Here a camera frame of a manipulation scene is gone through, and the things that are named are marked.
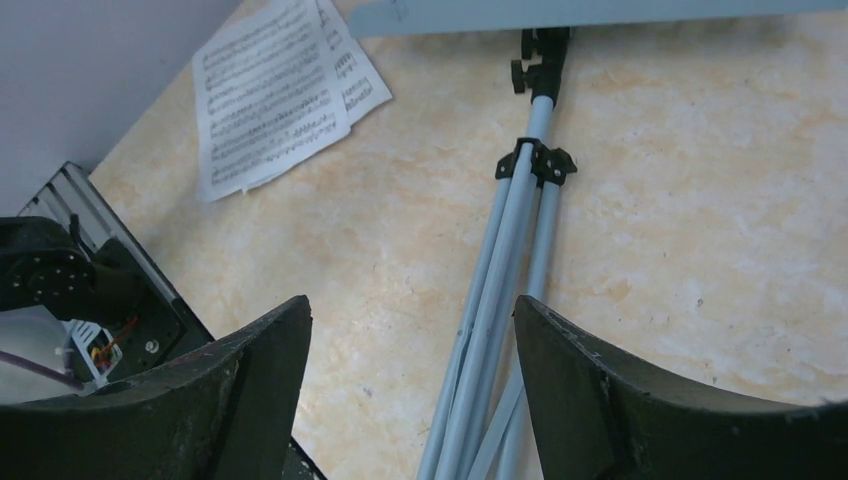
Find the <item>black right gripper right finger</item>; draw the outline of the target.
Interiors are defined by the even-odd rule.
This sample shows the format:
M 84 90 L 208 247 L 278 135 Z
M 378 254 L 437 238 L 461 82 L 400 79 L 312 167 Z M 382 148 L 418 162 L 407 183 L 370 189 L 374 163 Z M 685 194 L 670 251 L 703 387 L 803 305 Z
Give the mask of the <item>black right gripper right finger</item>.
M 530 296 L 514 311 L 547 479 L 843 479 L 845 402 L 800 406 L 641 359 Z

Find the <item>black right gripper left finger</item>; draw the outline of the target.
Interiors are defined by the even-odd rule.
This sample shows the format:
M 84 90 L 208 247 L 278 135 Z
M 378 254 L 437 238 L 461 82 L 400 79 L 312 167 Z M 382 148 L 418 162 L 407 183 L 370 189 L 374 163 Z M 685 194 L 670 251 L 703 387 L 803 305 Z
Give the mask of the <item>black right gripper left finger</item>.
M 310 348 L 295 296 L 240 330 L 88 396 L 1 409 L 5 479 L 308 479 L 292 439 Z

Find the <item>light blue music stand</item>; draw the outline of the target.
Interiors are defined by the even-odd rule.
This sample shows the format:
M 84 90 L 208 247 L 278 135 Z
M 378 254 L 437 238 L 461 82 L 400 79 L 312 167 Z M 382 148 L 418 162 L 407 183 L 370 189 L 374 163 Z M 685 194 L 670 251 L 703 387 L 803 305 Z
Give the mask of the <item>light blue music stand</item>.
M 718 20 L 837 11 L 843 1 L 365 1 L 351 12 L 357 37 L 517 30 L 516 93 L 529 92 L 525 134 L 496 170 L 497 190 L 469 285 L 417 475 L 484 478 L 496 454 L 508 465 L 526 403 L 523 379 L 509 377 L 491 422 L 484 419 L 526 244 L 530 286 L 541 292 L 554 241 L 560 188 L 571 158 L 545 145 L 561 91 L 570 39 L 578 27 Z

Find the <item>sheet music page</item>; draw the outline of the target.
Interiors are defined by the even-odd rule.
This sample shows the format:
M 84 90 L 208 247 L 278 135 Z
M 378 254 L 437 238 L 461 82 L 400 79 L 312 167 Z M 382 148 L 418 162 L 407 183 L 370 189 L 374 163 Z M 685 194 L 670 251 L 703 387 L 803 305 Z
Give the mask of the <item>sheet music page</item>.
M 350 133 L 313 1 L 272 1 L 193 57 L 197 196 L 246 191 Z
M 333 57 L 347 117 L 351 125 L 393 96 L 359 42 L 329 0 L 317 0 L 321 27 Z

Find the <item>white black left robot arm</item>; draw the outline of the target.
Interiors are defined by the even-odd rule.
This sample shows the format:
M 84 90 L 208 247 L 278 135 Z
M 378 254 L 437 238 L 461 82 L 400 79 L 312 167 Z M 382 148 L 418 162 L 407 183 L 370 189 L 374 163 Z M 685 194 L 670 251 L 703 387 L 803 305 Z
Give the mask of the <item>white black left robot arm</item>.
M 2 404 L 87 394 L 151 368 L 141 335 L 155 300 L 118 240 L 92 250 L 78 221 L 2 218 Z

